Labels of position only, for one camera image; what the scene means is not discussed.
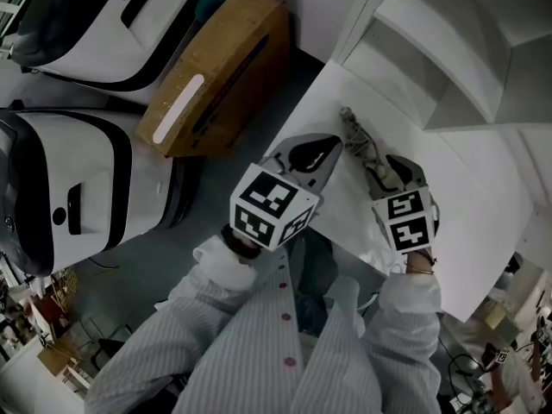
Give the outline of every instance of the wristband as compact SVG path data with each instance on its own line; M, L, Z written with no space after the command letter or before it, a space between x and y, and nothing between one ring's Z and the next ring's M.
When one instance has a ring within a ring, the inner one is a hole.
M226 224L223 227L221 236L226 246L242 258L255 259L260 254L261 248L258 245L255 245L254 248L248 247L240 238L235 237L234 230L230 227L230 224Z
M428 272L427 270L420 270L419 268L409 266L408 264L406 264L406 267L409 269L407 273L434 274L432 271Z

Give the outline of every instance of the white striped jacket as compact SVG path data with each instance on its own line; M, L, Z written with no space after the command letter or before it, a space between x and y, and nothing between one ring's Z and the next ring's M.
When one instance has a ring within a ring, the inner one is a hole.
M434 276L392 274L359 339L336 302L307 366L283 252L260 272L213 236L198 264L95 378L88 414L131 411L193 370L176 413L439 413Z

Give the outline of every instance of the button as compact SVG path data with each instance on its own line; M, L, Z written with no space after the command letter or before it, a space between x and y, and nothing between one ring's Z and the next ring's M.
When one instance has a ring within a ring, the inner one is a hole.
M55 225L61 225L66 221L67 213L63 207L58 207L53 211L52 221Z

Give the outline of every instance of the floor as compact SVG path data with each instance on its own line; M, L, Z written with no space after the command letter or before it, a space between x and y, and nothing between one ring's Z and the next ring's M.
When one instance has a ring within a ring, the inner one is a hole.
M310 55L294 52L288 82L251 122L230 156L207 162L191 212L176 229L152 230L94 257L117 269L104 270L89 260L76 265L75 311L93 338L108 336L125 323L135 329L190 270L191 251L227 223L230 193L249 163L264 154L322 67ZM339 249L335 255L361 282L361 299L379 289L383 279L375 270Z

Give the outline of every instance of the desk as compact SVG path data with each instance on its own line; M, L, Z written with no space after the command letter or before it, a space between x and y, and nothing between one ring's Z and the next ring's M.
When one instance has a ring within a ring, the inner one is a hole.
M384 153L423 167L441 208L434 255L442 308L465 321L514 253L533 210L513 158L494 131L425 133L382 96L330 61L277 134L311 132L343 138L339 109L349 106ZM358 161L345 152L323 190L311 227L372 267L388 274L402 267L375 222Z

